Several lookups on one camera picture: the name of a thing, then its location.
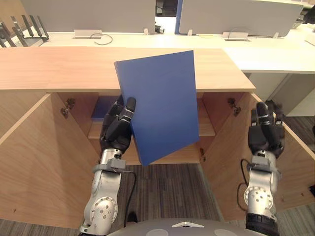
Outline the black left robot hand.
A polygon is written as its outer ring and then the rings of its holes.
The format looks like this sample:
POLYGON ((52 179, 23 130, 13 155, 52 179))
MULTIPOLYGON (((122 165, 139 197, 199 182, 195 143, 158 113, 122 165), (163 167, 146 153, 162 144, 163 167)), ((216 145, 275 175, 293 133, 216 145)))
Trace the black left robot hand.
POLYGON ((124 103, 119 96, 104 116, 99 142, 101 150, 117 149, 121 153, 129 148, 132 131, 131 120, 136 108, 136 99, 130 97, 124 103))

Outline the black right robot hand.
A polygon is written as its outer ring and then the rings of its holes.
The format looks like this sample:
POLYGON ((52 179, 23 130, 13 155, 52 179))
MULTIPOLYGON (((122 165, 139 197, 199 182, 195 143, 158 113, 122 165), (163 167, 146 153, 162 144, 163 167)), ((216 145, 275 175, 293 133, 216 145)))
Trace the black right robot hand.
POLYGON ((252 154, 259 151, 272 153, 279 158, 284 150, 284 114, 280 105, 271 101, 258 102, 251 111, 248 146, 252 154))

